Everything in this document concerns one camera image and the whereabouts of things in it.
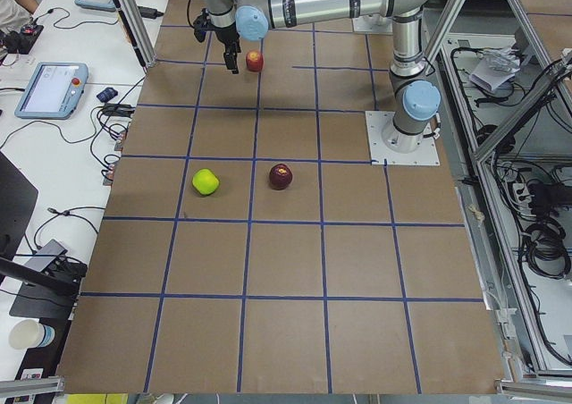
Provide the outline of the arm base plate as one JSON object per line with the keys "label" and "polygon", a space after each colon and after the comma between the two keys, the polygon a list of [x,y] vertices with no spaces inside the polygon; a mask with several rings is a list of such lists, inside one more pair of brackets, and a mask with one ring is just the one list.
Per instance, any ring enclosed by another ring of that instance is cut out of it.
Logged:
{"label": "arm base plate", "polygon": [[352,20],[355,33],[361,34],[392,34],[391,18],[379,14],[363,15]]}
{"label": "arm base plate", "polygon": [[424,132],[409,136],[398,132],[393,111],[365,111],[366,132],[372,165],[439,166],[436,140],[431,123]]}

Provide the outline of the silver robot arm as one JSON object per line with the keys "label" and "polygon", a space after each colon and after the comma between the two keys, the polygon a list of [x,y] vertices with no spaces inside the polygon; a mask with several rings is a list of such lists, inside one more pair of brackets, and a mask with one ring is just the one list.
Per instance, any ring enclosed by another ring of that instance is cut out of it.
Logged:
{"label": "silver robot arm", "polygon": [[263,48],[263,100],[319,109],[390,108],[373,141],[407,154],[432,137],[441,95],[426,77],[423,8],[428,0],[202,0],[195,37],[213,33],[231,72]]}

